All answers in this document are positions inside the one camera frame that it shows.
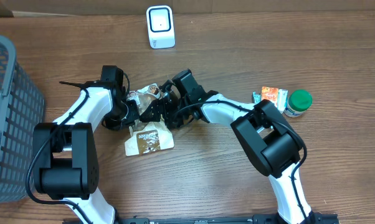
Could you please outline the beige glossy plastic package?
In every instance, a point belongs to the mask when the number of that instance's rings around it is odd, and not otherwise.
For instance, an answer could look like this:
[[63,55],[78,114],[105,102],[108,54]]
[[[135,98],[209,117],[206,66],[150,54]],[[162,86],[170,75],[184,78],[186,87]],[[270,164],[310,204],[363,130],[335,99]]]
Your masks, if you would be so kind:
[[[127,100],[132,100],[137,104],[139,114],[142,114],[154,100],[161,98],[160,90],[155,83],[140,90],[130,91],[127,96]],[[126,156],[142,156],[174,147],[173,135],[166,127],[163,118],[158,122],[136,120],[129,130],[131,137],[125,141]]]

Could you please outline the teal tissue pouch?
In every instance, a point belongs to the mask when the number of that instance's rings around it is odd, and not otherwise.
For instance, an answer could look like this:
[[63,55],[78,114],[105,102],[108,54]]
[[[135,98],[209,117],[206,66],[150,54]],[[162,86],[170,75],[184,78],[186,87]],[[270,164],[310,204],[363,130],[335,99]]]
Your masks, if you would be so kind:
[[261,102],[261,94],[257,94],[255,91],[252,93],[253,103],[257,104]]

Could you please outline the orange snack packet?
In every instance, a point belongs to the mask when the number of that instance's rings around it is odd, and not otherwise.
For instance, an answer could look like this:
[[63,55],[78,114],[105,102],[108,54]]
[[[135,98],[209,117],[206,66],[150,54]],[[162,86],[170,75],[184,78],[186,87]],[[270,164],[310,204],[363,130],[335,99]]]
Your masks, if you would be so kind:
[[271,101],[272,103],[277,103],[278,88],[263,86],[261,91],[261,99]]

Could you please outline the green lid white jar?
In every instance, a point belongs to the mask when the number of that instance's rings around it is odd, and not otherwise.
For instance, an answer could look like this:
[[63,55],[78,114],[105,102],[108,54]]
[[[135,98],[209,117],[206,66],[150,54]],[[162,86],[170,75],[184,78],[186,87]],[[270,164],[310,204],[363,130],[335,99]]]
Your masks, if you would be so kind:
[[288,97],[284,113],[291,118],[299,117],[311,107],[312,103],[313,98],[308,91],[296,90]]

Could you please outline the small teal tissue pack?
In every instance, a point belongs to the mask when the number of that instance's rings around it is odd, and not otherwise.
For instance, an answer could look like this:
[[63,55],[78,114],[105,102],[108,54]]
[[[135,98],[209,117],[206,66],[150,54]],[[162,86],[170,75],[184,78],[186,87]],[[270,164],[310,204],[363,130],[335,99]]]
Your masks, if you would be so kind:
[[278,90],[278,98],[277,98],[277,109],[279,112],[283,113],[287,106],[288,100],[288,90],[279,89]]

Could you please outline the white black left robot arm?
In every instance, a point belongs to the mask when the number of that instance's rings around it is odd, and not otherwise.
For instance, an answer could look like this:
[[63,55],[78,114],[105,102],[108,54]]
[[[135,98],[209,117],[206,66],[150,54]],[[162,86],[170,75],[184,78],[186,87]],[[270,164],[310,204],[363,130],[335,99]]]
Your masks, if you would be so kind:
[[28,196],[46,205],[67,205],[80,223],[118,223],[116,209],[98,188],[99,165],[94,132],[98,125],[112,131],[129,128],[139,118],[128,101],[127,74],[105,65],[99,80],[78,83],[78,100],[51,123],[33,132],[33,159],[25,180]]

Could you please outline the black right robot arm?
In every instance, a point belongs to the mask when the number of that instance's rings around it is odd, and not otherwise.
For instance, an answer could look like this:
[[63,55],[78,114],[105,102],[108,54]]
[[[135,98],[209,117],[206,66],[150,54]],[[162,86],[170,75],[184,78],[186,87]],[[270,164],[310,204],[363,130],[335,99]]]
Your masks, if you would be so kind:
[[251,164],[269,178],[277,198],[278,221],[314,223],[299,175],[307,157],[306,145],[271,101],[241,103],[217,91],[205,91],[189,69],[159,89],[163,98],[152,101],[140,121],[163,120],[168,129],[195,119],[230,127]]

